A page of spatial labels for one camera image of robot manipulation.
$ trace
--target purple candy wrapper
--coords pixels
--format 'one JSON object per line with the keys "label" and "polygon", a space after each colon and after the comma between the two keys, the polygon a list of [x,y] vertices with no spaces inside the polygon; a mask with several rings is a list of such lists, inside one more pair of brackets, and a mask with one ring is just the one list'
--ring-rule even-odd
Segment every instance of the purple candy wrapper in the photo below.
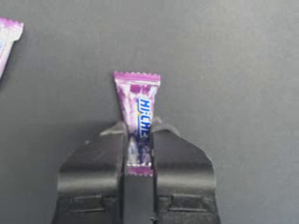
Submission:
{"label": "purple candy wrapper", "polygon": [[114,72],[114,81],[125,125],[130,134],[126,172],[133,175],[152,175],[149,129],[160,75]]}
{"label": "purple candy wrapper", "polygon": [[13,42],[21,37],[24,24],[0,17],[0,78],[5,70],[5,62]]}

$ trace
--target partial candy wrapper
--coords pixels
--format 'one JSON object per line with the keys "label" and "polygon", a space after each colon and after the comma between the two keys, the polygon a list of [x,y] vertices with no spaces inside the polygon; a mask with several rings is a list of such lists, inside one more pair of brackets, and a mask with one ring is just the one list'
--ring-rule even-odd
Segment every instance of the partial candy wrapper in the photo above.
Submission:
{"label": "partial candy wrapper", "polygon": [[150,175],[149,129],[160,75],[114,72],[114,81],[122,116],[130,134],[126,172],[134,175]]}
{"label": "partial candy wrapper", "polygon": [[24,24],[0,17],[0,78],[5,70],[5,62],[13,47],[24,31]]}

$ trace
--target candy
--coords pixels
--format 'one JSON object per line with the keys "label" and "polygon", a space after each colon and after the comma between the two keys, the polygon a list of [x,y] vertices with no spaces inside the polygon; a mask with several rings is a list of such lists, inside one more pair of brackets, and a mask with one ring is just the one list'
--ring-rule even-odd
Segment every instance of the candy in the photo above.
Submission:
{"label": "candy", "polygon": [[114,81],[125,125],[130,134],[126,172],[134,175],[150,175],[149,129],[160,75],[114,72]]}
{"label": "candy", "polygon": [[21,37],[24,24],[0,17],[0,78],[14,41]]}

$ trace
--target candy wrapper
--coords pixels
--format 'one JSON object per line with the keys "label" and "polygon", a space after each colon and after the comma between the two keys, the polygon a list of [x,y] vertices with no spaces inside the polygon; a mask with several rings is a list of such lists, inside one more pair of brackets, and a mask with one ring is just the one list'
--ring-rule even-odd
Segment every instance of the candy wrapper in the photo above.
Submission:
{"label": "candy wrapper", "polygon": [[125,125],[130,134],[126,172],[133,175],[152,175],[149,129],[160,75],[114,72],[114,81]]}
{"label": "candy wrapper", "polygon": [[24,24],[0,17],[0,78],[14,41],[21,37]]}

